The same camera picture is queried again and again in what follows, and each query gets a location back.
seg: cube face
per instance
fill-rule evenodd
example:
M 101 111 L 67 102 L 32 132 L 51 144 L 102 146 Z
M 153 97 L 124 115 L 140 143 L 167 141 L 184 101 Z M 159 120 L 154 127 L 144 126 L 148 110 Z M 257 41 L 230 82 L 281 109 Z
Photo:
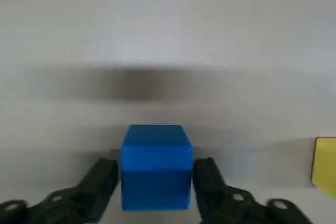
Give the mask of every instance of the cube face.
M 181 126 L 131 126 L 121 148 L 122 208 L 187 209 L 192 166 L 193 148 Z

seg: yellow object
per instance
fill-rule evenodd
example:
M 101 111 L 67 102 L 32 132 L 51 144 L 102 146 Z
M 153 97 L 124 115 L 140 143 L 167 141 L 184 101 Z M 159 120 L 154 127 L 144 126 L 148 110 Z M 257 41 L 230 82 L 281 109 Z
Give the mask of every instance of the yellow object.
M 314 185 L 336 198 L 336 137 L 318 137 L 311 173 Z

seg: blue cube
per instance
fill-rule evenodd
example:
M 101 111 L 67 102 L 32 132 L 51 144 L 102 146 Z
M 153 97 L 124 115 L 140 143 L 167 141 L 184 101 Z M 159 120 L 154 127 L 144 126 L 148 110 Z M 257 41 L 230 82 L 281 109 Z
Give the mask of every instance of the blue cube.
M 132 125 L 121 146 L 123 210 L 190 205 L 193 148 L 179 125 Z

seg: yellow block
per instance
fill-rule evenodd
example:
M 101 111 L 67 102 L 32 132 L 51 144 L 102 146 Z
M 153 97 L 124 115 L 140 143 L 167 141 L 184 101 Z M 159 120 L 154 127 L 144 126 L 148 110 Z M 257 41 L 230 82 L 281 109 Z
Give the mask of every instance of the yellow block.
M 336 137 L 318 137 L 311 173 L 314 185 L 336 198 Z

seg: white surface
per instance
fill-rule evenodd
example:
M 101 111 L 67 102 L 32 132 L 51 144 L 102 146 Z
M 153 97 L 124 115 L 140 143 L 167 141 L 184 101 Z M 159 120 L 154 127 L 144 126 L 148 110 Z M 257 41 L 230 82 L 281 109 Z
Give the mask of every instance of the white surface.
M 73 185 L 131 123 L 178 123 L 228 183 L 334 223 L 335 201 L 309 184 L 313 138 L 336 134 L 334 0 L 0 7 L 0 200 Z M 103 222 L 128 218 L 111 207 Z

